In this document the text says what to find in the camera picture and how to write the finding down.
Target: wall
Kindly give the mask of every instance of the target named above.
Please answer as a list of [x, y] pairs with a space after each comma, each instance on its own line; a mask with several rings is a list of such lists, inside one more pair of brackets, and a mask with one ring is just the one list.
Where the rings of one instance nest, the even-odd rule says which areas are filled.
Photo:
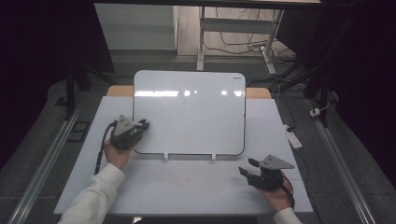
[[176, 7], [95, 4], [95, 8], [109, 49], [177, 48]]

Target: white table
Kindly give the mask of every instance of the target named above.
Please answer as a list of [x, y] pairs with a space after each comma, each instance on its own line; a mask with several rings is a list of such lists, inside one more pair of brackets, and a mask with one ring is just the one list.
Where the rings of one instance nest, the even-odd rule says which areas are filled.
[[[54, 213], [63, 213], [82, 191], [94, 172], [106, 126], [120, 114], [132, 116], [132, 97], [104, 97], [85, 144]], [[241, 176], [241, 166], [259, 169], [248, 158], [272, 154], [297, 167], [274, 100], [247, 99], [246, 149], [232, 161], [145, 160], [134, 154], [124, 168], [110, 214], [121, 216], [257, 216], [272, 213], [261, 194]], [[295, 212], [312, 212], [304, 182], [297, 168], [284, 170], [294, 187]]]

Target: wooden floor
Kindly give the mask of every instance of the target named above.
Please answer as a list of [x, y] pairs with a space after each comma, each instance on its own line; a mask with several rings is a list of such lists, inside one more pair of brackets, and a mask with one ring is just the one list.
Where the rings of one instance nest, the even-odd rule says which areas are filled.
[[[205, 16], [207, 18], [229, 18], [240, 20], [266, 20], [270, 21], [273, 18], [274, 11], [272, 9], [250, 9], [250, 8], [227, 8], [218, 7], [217, 13], [214, 7], [205, 8]], [[199, 45], [199, 8], [198, 7], [178, 7], [178, 32], [177, 32], [177, 55], [179, 56], [195, 56], [198, 52]], [[220, 33], [220, 32], [205, 32], [204, 43], [205, 55], [216, 56], [261, 56], [257, 49], [248, 53], [248, 46], [258, 44], [256, 42], [265, 41], [268, 35], [258, 34], [237, 34], [237, 33]], [[287, 49], [279, 41], [274, 42], [272, 49], [275, 55], [282, 49]], [[294, 53], [291, 50], [284, 50], [281, 52], [282, 57], [292, 57]]]

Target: person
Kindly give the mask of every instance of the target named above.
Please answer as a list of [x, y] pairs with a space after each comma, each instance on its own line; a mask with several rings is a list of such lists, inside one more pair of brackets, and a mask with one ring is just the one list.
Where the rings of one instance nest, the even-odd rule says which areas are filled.
[[[102, 223], [106, 213], [113, 204], [117, 188], [125, 178], [122, 168], [128, 163], [132, 149], [117, 150], [107, 140], [104, 144], [107, 165], [91, 177], [88, 187], [85, 188], [69, 208], [62, 214], [59, 224], [90, 224]], [[291, 190], [288, 181], [284, 181], [286, 188]], [[281, 189], [266, 191], [257, 189], [267, 199], [273, 208], [276, 224], [301, 223], [291, 209], [289, 196]]]

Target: white sweater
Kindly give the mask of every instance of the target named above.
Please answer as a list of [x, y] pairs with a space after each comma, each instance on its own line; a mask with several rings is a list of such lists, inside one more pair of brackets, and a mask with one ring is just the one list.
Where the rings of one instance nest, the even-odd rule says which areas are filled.
[[[59, 223], [93, 224], [102, 223], [117, 195], [117, 188], [124, 180], [124, 173], [108, 163], [62, 214]], [[301, 224], [291, 208], [284, 209], [274, 216], [276, 224]]]

